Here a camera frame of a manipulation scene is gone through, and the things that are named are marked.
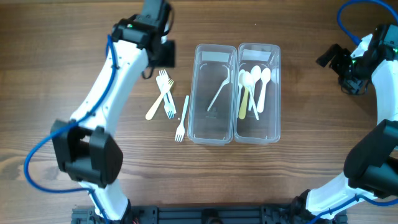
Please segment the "yellow-green spoon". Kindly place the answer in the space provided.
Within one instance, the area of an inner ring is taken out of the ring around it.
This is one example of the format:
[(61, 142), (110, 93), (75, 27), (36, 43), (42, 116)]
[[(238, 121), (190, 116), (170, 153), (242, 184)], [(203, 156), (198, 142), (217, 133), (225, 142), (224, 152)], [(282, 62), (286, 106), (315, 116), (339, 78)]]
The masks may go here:
[(238, 114), (238, 118), (239, 119), (244, 119), (246, 117), (246, 111), (247, 111), (247, 107), (248, 107), (248, 94), (249, 94), (249, 90), (246, 86), (244, 86), (244, 95), (241, 101), (241, 106), (239, 109), (239, 114)]

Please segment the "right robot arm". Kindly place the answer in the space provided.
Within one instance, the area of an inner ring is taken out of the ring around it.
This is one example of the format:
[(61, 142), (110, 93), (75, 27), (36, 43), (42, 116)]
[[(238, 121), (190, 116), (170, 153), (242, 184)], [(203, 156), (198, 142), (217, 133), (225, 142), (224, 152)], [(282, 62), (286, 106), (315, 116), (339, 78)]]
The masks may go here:
[(363, 37), (350, 52), (332, 45), (317, 58), (338, 74), (338, 83), (349, 93), (373, 84), (377, 125), (348, 153), (341, 174), (327, 184), (306, 190), (289, 209), (291, 223), (332, 223), (338, 213), (358, 203), (378, 207), (397, 204), (397, 26), (381, 24)]

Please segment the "yellow fork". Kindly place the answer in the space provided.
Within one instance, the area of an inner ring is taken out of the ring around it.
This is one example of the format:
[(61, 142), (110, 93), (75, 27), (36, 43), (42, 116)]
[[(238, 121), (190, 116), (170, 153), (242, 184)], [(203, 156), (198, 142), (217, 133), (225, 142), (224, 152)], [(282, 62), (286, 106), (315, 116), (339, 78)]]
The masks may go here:
[(173, 84), (174, 84), (174, 81), (173, 81), (171, 78), (169, 78), (169, 79), (167, 80), (167, 82), (164, 83), (164, 85), (162, 86), (162, 88), (161, 88), (161, 90), (160, 90), (160, 95), (159, 95), (159, 97), (156, 99), (156, 101), (155, 101), (154, 104), (151, 106), (151, 108), (149, 109), (149, 111), (147, 112), (147, 114), (146, 114), (146, 116), (145, 116), (146, 120), (151, 120), (151, 119), (154, 117), (154, 115), (155, 115), (155, 113), (156, 113), (156, 111), (157, 111), (157, 109), (158, 109), (158, 107), (159, 107), (159, 105), (160, 105), (160, 103), (161, 103), (163, 97), (164, 97), (164, 96), (167, 94), (167, 92), (171, 89), (171, 87), (172, 87)]

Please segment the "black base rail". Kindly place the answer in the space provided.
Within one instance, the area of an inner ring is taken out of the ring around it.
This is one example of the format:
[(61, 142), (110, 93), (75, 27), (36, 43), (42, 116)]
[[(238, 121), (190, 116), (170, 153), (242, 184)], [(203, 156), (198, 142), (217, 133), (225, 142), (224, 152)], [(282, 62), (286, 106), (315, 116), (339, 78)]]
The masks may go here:
[(310, 223), (314, 215), (299, 215), (289, 205), (227, 206), (227, 207), (156, 207), (132, 206), (121, 220), (110, 223), (139, 224), (207, 224)]

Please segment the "white spoon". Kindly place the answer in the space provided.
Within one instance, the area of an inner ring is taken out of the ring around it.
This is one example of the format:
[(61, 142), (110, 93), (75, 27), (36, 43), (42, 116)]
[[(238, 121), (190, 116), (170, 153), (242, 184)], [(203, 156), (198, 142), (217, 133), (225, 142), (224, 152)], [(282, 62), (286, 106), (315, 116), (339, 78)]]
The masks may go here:
[(253, 95), (255, 95), (256, 83), (261, 78), (261, 68), (260, 68), (260, 66), (256, 65), (256, 66), (254, 66), (251, 69), (251, 76), (252, 76), (252, 79), (253, 79), (252, 93), (253, 93)]
[(249, 72), (245, 72), (243, 75), (243, 85), (249, 90), (250, 100), (252, 104), (252, 110), (257, 120), (259, 120), (259, 115), (257, 112), (256, 104), (254, 101), (254, 80)]
[(267, 88), (267, 84), (270, 80), (271, 80), (271, 70), (270, 70), (270, 68), (265, 68), (261, 72), (262, 88), (261, 88), (261, 92), (259, 95), (259, 99), (257, 101), (257, 112), (258, 113), (262, 113), (264, 111), (266, 88)]

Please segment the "white spoon top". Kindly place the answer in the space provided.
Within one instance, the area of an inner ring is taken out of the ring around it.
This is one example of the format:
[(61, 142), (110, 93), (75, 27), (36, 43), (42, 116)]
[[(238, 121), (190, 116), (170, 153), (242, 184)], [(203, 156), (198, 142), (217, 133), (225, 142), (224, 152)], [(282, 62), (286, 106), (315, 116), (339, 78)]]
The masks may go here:
[(253, 93), (253, 95), (255, 95), (256, 83), (261, 78), (261, 68), (260, 68), (260, 66), (256, 65), (256, 66), (254, 66), (251, 69), (251, 76), (252, 76), (252, 79), (253, 79), (252, 93)]

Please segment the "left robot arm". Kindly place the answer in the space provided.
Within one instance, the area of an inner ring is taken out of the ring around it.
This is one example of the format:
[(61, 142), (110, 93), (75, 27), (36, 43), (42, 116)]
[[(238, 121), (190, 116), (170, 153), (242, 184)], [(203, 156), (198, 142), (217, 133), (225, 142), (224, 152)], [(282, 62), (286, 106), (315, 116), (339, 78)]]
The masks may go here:
[(167, 40), (174, 14), (167, 1), (145, 1), (141, 13), (121, 19), (107, 36), (106, 60), (92, 89), (69, 121), (56, 120), (51, 138), (60, 171), (87, 190), (102, 223), (129, 223), (131, 204), (118, 174), (123, 153), (113, 139), (119, 116), (146, 68), (173, 67)]

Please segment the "white spoon lone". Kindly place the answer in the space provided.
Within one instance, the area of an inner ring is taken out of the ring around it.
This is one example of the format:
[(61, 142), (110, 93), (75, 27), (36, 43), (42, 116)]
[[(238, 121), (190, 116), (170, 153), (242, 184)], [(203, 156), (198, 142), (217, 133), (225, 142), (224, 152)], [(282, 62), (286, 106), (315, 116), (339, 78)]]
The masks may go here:
[(242, 78), (242, 76), (245, 74), (245, 70), (240, 70), (239, 71), (239, 74), (238, 74), (238, 110), (239, 110), (239, 108), (240, 108), (240, 100), (241, 100), (241, 90), (242, 90), (242, 87), (243, 87), (243, 84), (242, 84), (242, 81), (241, 81), (241, 78)]

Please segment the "white fork pile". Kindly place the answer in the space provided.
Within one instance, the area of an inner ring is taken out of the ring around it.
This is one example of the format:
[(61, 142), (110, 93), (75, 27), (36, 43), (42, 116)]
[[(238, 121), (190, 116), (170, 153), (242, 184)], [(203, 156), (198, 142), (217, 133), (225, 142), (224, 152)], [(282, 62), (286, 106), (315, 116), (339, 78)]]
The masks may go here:
[[(168, 76), (167, 71), (165, 69), (160, 70), (159, 71), (159, 75), (160, 75), (161, 79), (163, 79), (163, 81), (165, 81), (165, 82), (169, 79), (169, 76)], [(171, 107), (173, 109), (173, 113), (176, 114), (177, 111), (176, 111), (174, 100), (172, 98), (172, 94), (171, 94), (170, 91), (167, 92), (167, 97), (168, 97), (168, 100), (169, 100), (169, 104), (171, 105)]]

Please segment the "clear plastic container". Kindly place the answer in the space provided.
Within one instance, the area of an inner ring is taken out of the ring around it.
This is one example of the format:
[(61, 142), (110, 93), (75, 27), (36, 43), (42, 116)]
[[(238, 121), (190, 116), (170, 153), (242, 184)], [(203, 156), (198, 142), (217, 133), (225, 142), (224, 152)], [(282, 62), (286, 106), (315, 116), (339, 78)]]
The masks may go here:
[[(280, 139), (281, 124), (281, 51), (274, 44), (242, 43), (238, 48), (238, 72), (245, 70), (251, 73), (254, 66), (260, 66), (261, 72), (265, 68), (271, 70), (271, 80), (267, 84), (264, 111), (258, 113), (256, 119), (252, 110), (250, 96), (248, 95), (248, 107), (246, 117), (235, 119), (235, 141), (246, 144), (270, 144)], [(254, 101), (257, 101), (262, 88), (261, 79), (257, 81)], [(241, 101), (244, 95), (244, 87), (241, 90)]]
[[(195, 49), (191, 100), (188, 114), (188, 138), (195, 144), (224, 146), (233, 138), (234, 81), (236, 48), (230, 45), (200, 44)], [(207, 111), (230, 69), (225, 85)]]

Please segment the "light blue fork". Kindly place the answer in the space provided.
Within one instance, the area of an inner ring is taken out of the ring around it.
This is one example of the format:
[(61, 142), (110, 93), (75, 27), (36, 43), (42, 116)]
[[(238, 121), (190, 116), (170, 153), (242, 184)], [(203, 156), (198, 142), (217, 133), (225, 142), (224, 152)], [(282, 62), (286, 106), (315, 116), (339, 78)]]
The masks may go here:
[[(159, 90), (162, 91), (162, 89), (164, 87), (163, 78), (161, 78), (160, 76), (157, 76), (156, 82), (159, 87)], [(166, 113), (168, 119), (173, 119), (174, 118), (174, 110), (172, 109), (172, 105), (170, 104), (170, 101), (169, 101), (167, 95), (164, 95), (163, 100), (164, 100), (164, 110), (165, 110), (165, 113)]]

